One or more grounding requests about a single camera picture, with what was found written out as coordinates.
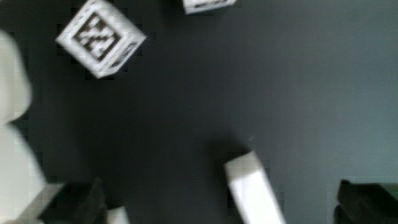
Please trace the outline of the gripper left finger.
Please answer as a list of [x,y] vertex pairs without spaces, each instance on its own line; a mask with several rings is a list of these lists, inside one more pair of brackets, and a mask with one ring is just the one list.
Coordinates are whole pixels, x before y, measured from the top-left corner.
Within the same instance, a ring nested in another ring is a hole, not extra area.
[[15,224],[107,224],[102,180],[72,182],[58,191],[47,190]]

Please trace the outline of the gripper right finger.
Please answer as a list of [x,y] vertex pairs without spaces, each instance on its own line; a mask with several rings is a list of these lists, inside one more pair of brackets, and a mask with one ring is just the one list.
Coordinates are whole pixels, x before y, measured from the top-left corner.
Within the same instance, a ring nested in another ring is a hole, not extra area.
[[342,181],[335,224],[398,224],[398,184]]

